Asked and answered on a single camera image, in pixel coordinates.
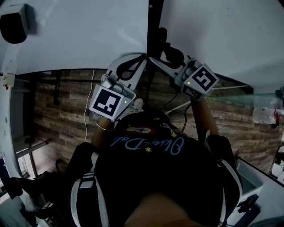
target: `metal rod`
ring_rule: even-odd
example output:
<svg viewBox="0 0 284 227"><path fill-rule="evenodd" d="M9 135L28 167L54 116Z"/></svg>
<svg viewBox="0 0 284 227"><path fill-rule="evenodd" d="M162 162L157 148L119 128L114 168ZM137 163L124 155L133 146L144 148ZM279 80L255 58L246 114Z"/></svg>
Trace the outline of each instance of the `metal rod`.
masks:
<svg viewBox="0 0 284 227"><path fill-rule="evenodd" d="M38 177L37 171L36 171L36 165L35 165L35 160L34 157L32 156L32 152L29 153L30 159L31 159L31 164L32 164L32 170L34 171L35 177Z"/></svg>
<svg viewBox="0 0 284 227"><path fill-rule="evenodd" d="M15 80L20 81L20 82L24 82L24 83L29 83L31 81L29 80L23 80L23 79L19 79L19 78L15 78Z"/></svg>
<svg viewBox="0 0 284 227"><path fill-rule="evenodd" d="M251 86L240 85L240 86L232 86L232 87L216 87L216 88L212 88L212 90L232 89L232 88L239 88L239 87L251 87Z"/></svg>
<svg viewBox="0 0 284 227"><path fill-rule="evenodd" d="M59 95L59 84L60 84L60 78L61 78L61 71L57 72L52 72L52 75L56 75L56 82L55 82L55 89L54 89L54 95L53 95L53 104L56 106L59 106L59 100L58 100L58 95Z"/></svg>
<svg viewBox="0 0 284 227"><path fill-rule="evenodd" d="M20 87L14 87L14 91L18 93L29 93L31 92L30 89L27 88L20 88Z"/></svg>
<svg viewBox="0 0 284 227"><path fill-rule="evenodd" d="M181 108L181 107L183 107L183 106L186 106L187 104L190 104L190 103L191 103L191 101L186 102L186 103L184 103L184 104L182 104L182 105L180 105L180 106L177 106L177 107L173 108L172 110L169 110L169 111L165 112L165 115L167 115L167 114L173 112L174 110L177 110L177 109L179 109L179 108Z"/></svg>
<svg viewBox="0 0 284 227"><path fill-rule="evenodd" d="M33 152L33 151L35 151L35 150L37 150L37 149L39 149L39 148L45 146L46 144L47 144L47 143L46 143L46 141L45 141L45 142L39 143L39 144L37 144L37 145L34 145L34 146L32 146L32 147L30 147L30 148L28 148L28 149L25 149L25 150L23 150L23 151L20 151L20 152L16 153L16 158L17 158L17 159L18 159L18 158L21 158L22 156L24 156L24 155L26 155L26 154L29 154L29 153L31 153L31 152Z"/></svg>
<svg viewBox="0 0 284 227"><path fill-rule="evenodd" d="M89 83L100 83L100 80L65 80L61 79L60 82L89 82Z"/></svg>

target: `person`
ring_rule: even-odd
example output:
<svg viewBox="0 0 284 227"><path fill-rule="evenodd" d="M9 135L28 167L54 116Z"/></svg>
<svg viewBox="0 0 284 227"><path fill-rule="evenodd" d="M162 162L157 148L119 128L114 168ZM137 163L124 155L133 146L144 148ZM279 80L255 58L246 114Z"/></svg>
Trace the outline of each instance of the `person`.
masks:
<svg viewBox="0 0 284 227"><path fill-rule="evenodd" d="M78 190L77 213L70 211L80 226L218 226L225 200L226 212L234 210L238 182L218 164L225 160L236 175L230 143L218 135L206 101L191 104L198 141L159 110L125 116L115 129L113 122L100 118L91 143L76 148L65 173L71 191L92 169L92 155L99 155L93 169L98 184L88 193ZM229 192L226 199L224 190ZM102 202L107 215L102 215Z"/></svg>

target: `white wall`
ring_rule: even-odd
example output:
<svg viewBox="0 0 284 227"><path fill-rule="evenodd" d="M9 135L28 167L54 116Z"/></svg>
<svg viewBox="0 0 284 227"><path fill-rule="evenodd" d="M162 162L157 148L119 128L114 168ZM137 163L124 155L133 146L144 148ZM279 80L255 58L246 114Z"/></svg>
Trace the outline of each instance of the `white wall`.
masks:
<svg viewBox="0 0 284 227"><path fill-rule="evenodd" d="M11 121L10 121L11 88L8 90L3 86L3 76L0 77L0 144L4 153L4 160L10 177L20 177L16 169L16 158L14 154Z"/></svg>
<svg viewBox="0 0 284 227"><path fill-rule="evenodd" d="M284 215L284 187L262 174L255 168L244 164L248 171L257 175L262 181L262 189L258 194L259 198L256 204L260 207L260 214L253 220L252 223L259 222L265 219L279 217Z"/></svg>
<svg viewBox="0 0 284 227"><path fill-rule="evenodd" d="M278 0L167 0L167 41L216 73L273 93L284 86L284 9Z"/></svg>
<svg viewBox="0 0 284 227"><path fill-rule="evenodd" d="M122 55L146 53L148 0L6 0L0 15L19 3L34 8L32 29L24 42L8 44L2 72L11 61L16 74L106 69Z"/></svg>
<svg viewBox="0 0 284 227"><path fill-rule="evenodd" d="M2 62L4 60L7 45L8 45L8 43L5 42L3 37L0 35L0 65L2 65Z"/></svg>

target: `star print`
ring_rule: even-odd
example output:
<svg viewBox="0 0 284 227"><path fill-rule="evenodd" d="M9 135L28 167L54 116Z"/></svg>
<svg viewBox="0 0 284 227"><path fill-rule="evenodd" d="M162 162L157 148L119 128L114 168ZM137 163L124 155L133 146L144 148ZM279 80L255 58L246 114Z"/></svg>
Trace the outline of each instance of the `star print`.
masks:
<svg viewBox="0 0 284 227"><path fill-rule="evenodd" d="M145 149L146 149L146 151L148 151L148 153L150 153L151 148L147 147L147 148L145 148Z"/></svg>

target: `black metal frame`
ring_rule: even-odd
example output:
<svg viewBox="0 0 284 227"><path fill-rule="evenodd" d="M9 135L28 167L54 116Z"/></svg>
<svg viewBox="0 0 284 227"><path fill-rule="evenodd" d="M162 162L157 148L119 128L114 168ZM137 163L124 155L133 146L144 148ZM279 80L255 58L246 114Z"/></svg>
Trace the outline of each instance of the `black metal frame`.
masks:
<svg viewBox="0 0 284 227"><path fill-rule="evenodd" d="M51 75L53 77L56 77L55 80L45 80L45 79L38 78L37 76L41 75L40 72L36 73L35 77L33 77L33 78L30 78L30 77L28 78L26 75L24 75L24 76L23 75L22 76L17 75L16 78L21 78L21 79L24 78L25 80L31 81L31 82L40 82L40 83L55 85L54 94L53 94L53 104L56 105L56 106L60 105L60 102L58 100L60 82L87 82L87 83L100 83L101 82L100 80L61 79L62 71L63 70L55 70L55 71L51 72Z"/></svg>
<svg viewBox="0 0 284 227"><path fill-rule="evenodd" d="M160 59L162 50L159 48L159 35L158 30L160 27L160 20L162 15L164 0L149 0L149 11L148 11L148 37L147 37L147 55ZM155 76L155 68L151 65L147 65L148 71L148 86L146 92L145 107L148 106L149 92L152 81Z"/></svg>
<svg viewBox="0 0 284 227"><path fill-rule="evenodd" d="M32 170L35 174L35 177L37 178L38 177L38 174L37 174L37 171L36 171L36 165L35 165L35 160L34 160L34 157L32 156L32 152L29 153L29 156L30 156L30 159L31 159L31 164L32 164Z"/></svg>

